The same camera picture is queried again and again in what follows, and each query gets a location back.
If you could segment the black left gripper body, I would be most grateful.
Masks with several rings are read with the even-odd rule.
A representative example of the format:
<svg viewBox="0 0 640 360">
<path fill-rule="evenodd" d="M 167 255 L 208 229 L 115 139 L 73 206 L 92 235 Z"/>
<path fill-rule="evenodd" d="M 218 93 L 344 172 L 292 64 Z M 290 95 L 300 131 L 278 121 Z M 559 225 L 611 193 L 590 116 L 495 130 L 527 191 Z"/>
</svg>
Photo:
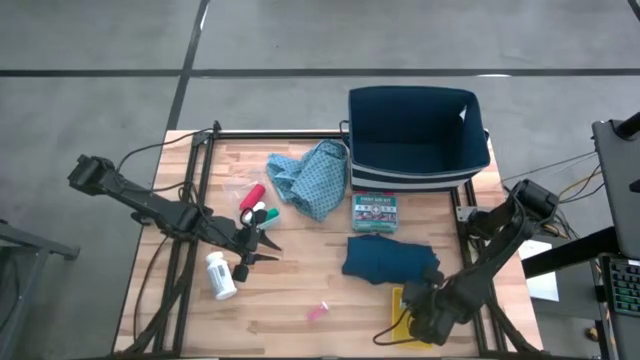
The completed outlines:
<svg viewBox="0 0 640 360">
<path fill-rule="evenodd" d="M 257 253 L 258 225 L 266 219 L 265 210 L 257 211 L 250 223 L 243 225 L 241 229 L 236 227 L 235 221 L 221 216 L 213 217 L 213 226 L 217 232 L 214 235 L 215 244 L 240 256 L 240 262 L 234 267 L 232 279 L 245 282 L 249 274 L 247 256 Z"/>
</svg>

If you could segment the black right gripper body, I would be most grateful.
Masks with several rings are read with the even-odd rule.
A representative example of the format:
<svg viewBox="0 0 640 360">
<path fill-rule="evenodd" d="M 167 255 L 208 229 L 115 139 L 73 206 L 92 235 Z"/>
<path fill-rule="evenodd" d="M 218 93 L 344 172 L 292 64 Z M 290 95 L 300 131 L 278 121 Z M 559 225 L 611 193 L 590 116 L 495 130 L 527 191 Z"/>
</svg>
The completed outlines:
<svg viewBox="0 0 640 360">
<path fill-rule="evenodd" d="M 437 285 L 408 282 L 403 287 L 402 302 L 411 318 L 409 335 L 424 343 L 444 345 L 453 318 L 441 304 L 441 289 Z"/>
</svg>

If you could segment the white bandage roll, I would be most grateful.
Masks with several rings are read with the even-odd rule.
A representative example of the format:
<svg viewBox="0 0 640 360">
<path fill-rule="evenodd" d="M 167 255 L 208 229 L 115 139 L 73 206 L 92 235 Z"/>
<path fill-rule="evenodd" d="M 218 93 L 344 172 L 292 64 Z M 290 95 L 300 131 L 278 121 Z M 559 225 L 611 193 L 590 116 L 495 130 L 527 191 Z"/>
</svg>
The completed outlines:
<svg viewBox="0 0 640 360">
<path fill-rule="evenodd" d="M 259 210 L 263 210 L 264 208 L 265 208 L 265 203 L 262 201 L 259 201 L 252 208 L 245 209 L 241 216 L 242 222 L 250 223 L 252 221 L 254 214 Z"/>
</svg>

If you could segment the yellow plastic tray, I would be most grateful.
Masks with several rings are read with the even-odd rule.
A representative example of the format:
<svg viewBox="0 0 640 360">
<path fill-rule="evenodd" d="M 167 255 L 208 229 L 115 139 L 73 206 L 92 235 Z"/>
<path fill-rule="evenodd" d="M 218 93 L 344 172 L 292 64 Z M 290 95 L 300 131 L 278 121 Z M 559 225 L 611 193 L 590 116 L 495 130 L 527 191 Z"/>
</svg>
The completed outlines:
<svg viewBox="0 0 640 360">
<path fill-rule="evenodd" d="M 409 333 L 409 325 L 413 321 L 413 317 L 409 312 L 404 313 L 405 305 L 402 301 L 403 289 L 400 287 L 394 287 L 392 291 L 392 312 L 391 312 L 391 324 L 394 325 L 401 315 L 404 315 L 400 323 L 391 330 L 391 341 L 400 341 L 411 339 L 412 336 Z M 407 342 L 398 344 L 398 347 L 407 348 L 412 350 L 426 350 L 431 349 L 432 345 L 421 341 Z"/>
</svg>

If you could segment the white pill bottle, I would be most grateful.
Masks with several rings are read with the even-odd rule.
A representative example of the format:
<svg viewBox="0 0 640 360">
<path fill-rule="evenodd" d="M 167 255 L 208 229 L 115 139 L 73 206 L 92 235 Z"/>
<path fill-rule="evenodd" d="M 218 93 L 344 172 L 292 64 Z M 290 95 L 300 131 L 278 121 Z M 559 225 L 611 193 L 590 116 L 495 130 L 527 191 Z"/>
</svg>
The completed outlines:
<svg viewBox="0 0 640 360">
<path fill-rule="evenodd" d="M 224 254 L 220 251 L 212 252 L 206 256 L 206 262 L 215 298 L 226 300 L 233 297 L 237 293 L 237 288 Z"/>
</svg>

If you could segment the clear plastic bin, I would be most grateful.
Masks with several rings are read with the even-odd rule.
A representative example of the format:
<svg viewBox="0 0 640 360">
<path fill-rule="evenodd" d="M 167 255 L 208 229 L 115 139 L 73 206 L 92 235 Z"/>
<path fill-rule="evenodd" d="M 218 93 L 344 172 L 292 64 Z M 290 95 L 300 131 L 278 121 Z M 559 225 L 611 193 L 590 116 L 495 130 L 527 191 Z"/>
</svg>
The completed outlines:
<svg viewBox="0 0 640 360">
<path fill-rule="evenodd" d="M 241 216 L 244 210 L 241 211 L 239 209 L 239 205 L 243 200 L 243 198 L 247 195 L 249 190 L 256 183 L 262 184 L 266 189 L 263 197 L 260 200 L 265 203 L 265 208 L 263 210 L 268 212 L 268 210 L 271 208 L 277 208 L 280 213 L 279 198 L 276 196 L 275 191 L 273 190 L 271 182 L 268 176 L 266 175 L 266 173 L 259 168 L 243 170 L 239 173 L 232 175 L 228 180 L 226 180 L 223 183 L 223 191 L 227 196 L 228 202 L 231 208 L 235 211 L 236 215 L 239 217 L 239 220 L 241 222 L 242 222 Z M 263 230 L 275 228 L 280 222 L 280 218 L 281 216 L 279 216 L 279 219 L 276 223 L 274 223 L 273 225 L 271 225 L 266 229 L 263 229 L 262 223 L 265 222 L 266 220 L 265 219 L 263 222 L 261 222 L 258 225 L 258 228 Z"/>
</svg>

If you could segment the dark blue cloth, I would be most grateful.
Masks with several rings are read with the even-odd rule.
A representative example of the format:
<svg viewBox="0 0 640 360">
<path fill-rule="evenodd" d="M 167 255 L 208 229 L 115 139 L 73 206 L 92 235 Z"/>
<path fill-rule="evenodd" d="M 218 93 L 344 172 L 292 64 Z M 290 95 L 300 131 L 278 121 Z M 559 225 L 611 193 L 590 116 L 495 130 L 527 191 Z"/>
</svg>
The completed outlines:
<svg viewBox="0 0 640 360">
<path fill-rule="evenodd" d="M 403 243 L 380 235 L 349 237 L 342 274 L 373 285 L 421 282 L 440 260 L 431 246 Z"/>
</svg>

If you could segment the blue patterned gown cloth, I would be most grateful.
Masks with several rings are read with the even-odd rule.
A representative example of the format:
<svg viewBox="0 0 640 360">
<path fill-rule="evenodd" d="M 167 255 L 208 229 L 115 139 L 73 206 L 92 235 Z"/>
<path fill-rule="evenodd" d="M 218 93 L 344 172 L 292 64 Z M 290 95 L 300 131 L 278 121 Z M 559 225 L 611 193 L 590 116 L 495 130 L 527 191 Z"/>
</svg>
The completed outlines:
<svg viewBox="0 0 640 360">
<path fill-rule="evenodd" d="M 270 154 L 266 173 L 284 203 L 323 222 L 344 199 L 347 156 L 342 143 L 322 140 L 300 159 Z"/>
</svg>

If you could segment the small pink capped vial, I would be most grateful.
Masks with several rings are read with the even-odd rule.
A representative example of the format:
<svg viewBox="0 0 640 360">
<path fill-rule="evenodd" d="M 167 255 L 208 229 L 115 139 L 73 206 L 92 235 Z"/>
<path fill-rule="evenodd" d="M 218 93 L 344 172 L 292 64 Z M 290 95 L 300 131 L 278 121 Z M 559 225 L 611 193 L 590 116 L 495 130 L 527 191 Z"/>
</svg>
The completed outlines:
<svg viewBox="0 0 640 360">
<path fill-rule="evenodd" d="M 321 301 L 318 306 L 307 314 L 307 320 L 310 322 L 320 319 L 329 312 L 329 306 L 325 301 Z"/>
</svg>

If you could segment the green first aid kit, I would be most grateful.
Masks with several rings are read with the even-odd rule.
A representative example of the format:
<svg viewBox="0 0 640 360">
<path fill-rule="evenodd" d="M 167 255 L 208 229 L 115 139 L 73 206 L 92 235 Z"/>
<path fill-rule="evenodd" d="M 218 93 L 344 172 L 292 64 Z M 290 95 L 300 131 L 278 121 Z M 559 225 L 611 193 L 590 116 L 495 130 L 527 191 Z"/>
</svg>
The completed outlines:
<svg viewBox="0 0 640 360">
<path fill-rule="evenodd" d="M 352 229 L 355 232 L 395 233 L 399 224 L 398 201 L 386 193 L 352 196 Z"/>
</svg>

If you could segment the navy white striped fabric bin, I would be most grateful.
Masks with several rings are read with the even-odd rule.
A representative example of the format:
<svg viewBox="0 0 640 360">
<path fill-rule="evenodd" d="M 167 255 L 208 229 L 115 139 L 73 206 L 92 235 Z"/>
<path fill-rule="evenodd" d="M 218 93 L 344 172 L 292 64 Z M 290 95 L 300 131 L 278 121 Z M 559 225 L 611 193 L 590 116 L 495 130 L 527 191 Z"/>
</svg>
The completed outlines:
<svg viewBox="0 0 640 360">
<path fill-rule="evenodd" d="M 476 95 L 429 86 L 369 86 L 348 95 L 355 191 L 450 191 L 491 163 Z"/>
</svg>

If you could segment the white paper sheet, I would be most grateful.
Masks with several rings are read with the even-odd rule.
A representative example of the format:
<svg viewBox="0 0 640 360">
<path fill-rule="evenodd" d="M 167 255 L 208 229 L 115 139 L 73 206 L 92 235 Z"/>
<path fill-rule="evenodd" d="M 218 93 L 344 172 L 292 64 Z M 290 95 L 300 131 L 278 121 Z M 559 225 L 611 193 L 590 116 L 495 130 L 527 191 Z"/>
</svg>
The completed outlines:
<svg viewBox="0 0 640 360">
<path fill-rule="evenodd" d="M 522 261 L 551 250 L 552 245 L 537 240 L 526 240 L 518 249 Z M 526 279 L 529 295 L 532 298 L 558 302 L 559 292 L 557 288 L 556 274 L 554 272 Z"/>
</svg>

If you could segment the black desk support bar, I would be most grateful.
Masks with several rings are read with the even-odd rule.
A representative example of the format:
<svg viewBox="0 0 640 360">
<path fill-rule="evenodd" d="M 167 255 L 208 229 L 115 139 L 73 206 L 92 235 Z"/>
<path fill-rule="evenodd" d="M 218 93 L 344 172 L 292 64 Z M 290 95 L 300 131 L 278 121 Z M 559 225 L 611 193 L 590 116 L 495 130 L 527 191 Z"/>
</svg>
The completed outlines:
<svg viewBox="0 0 640 360">
<path fill-rule="evenodd" d="M 619 245 L 616 230 L 614 227 L 608 227 L 524 259 L 522 266 L 525 277 L 533 278 L 591 261 L 602 254 L 618 252 Z"/>
</svg>

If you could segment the grey metal table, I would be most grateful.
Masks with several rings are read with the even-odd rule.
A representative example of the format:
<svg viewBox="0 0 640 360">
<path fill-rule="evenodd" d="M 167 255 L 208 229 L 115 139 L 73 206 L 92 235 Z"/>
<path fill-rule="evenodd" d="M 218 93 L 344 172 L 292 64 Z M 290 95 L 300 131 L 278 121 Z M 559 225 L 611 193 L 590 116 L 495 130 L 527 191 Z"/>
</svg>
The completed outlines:
<svg viewBox="0 0 640 360">
<path fill-rule="evenodd" d="M 20 230 L 0 220 L 0 360 L 10 360 L 31 298 L 50 255 L 75 260 L 78 247 Z"/>
</svg>

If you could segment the backlit keyboard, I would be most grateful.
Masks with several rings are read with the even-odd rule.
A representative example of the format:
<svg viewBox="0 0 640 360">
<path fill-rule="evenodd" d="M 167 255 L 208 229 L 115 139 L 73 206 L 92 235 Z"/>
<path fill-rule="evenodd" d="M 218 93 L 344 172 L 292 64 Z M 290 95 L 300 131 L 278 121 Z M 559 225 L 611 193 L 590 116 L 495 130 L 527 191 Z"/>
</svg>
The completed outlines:
<svg viewBox="0 0 640 360">
<path fill-rule="evenodd" d="M 640 318 L 640 261 L 604 256 L 602 274 L 610 310 Z"/>
</svg>

